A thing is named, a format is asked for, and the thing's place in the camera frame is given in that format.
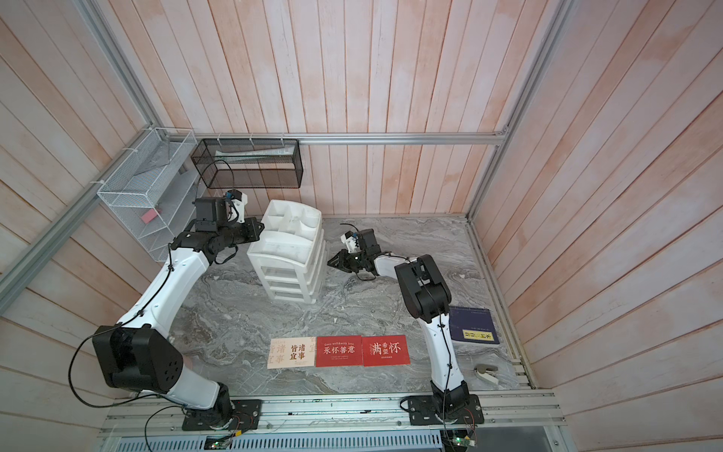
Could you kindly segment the beige postcard red characters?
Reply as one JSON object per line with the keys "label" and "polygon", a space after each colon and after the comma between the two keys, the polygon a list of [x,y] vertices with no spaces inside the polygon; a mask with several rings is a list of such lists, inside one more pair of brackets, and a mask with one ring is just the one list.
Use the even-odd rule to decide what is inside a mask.
{"label": "beige postcard red characters", "polygon": [[274,338],[270,342],[268,369],[314,367],[316,365],[316,338]]}

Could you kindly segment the white plastic drawer organizer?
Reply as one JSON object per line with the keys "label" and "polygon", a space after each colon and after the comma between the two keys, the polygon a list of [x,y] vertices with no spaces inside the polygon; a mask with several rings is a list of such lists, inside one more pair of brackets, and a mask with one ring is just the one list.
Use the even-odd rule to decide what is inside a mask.
{"label": "white plastic drawer organizer", "polygon": [[326,276],[322,213],[292,201],[272,200],[260,240],[248,257],[269,299],[314,304]]}

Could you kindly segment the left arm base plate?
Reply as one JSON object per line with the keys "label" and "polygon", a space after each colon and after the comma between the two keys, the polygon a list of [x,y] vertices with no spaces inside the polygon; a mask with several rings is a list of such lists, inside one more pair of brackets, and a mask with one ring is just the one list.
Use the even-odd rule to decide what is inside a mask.
{"label": "left arm base plate", "polygon": [[262,405],[261,399],[230,399],[209,410],[188,409],[182,431],[252,431]]}

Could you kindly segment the red postcard gold characters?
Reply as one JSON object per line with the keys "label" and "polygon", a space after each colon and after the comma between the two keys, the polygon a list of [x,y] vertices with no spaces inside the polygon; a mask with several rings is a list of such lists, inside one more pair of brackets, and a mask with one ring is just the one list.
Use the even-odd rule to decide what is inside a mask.
{"label": "red postcard gold characters", "polygon": [[363,344],[363,365],[393,366],[409,365],[410,354],[405,335],[367,336]]}

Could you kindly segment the red postcard white characters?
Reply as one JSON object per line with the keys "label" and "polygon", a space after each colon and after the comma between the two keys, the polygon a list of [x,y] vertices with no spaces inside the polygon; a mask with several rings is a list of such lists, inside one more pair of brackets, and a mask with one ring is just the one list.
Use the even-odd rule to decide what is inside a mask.
{"label": "red postcard white characters", "polygon": [[355,336],[316,338],[316,367],[361,366],[363,339]]}

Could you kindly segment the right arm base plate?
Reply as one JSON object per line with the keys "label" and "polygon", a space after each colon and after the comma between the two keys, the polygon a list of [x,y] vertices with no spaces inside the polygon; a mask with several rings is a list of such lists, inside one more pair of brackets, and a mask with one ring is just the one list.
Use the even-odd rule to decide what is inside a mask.
{"label": "right arm base plate", "polygon": [[459,401],[450,401],[448,397],[444,404],[434,395],[410,395],[404,397],[399,406],[408,414],[413,426],[477,426],[485,423],[477,395]]}

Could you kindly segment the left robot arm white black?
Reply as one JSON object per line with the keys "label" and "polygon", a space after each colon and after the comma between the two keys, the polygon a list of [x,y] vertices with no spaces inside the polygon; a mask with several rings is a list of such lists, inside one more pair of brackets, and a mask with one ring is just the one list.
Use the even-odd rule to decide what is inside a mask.
{"label": "left robot arm white black", "polygon": [[169,243],[167,261],[146,292],[116,324],[88,337],[107,386],[133,391],[139,399],[163,397],[214,429],[230,422],[228,387],[191,370],[168,336],[191,288],[218,254],[260,239],[263,223],[245,217],[247,203],[236,189],[197,199],[195,218]]}

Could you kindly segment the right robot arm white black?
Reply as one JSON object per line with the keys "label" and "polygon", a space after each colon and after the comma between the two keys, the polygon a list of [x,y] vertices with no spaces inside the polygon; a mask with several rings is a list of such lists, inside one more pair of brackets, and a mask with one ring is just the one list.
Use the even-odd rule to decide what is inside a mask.
{"label": "right robot arm white black", "polygon": [[442,421],[452,420],[467,407],[471,396],[452,344],[451,292],[433,257],[384,252],[372,229],[355,228],[344,233],[341,241],[344,248],[328,261],[329,267],[355,275],[365,271],[397,281],[409,314],[424,333],[434,412]]}

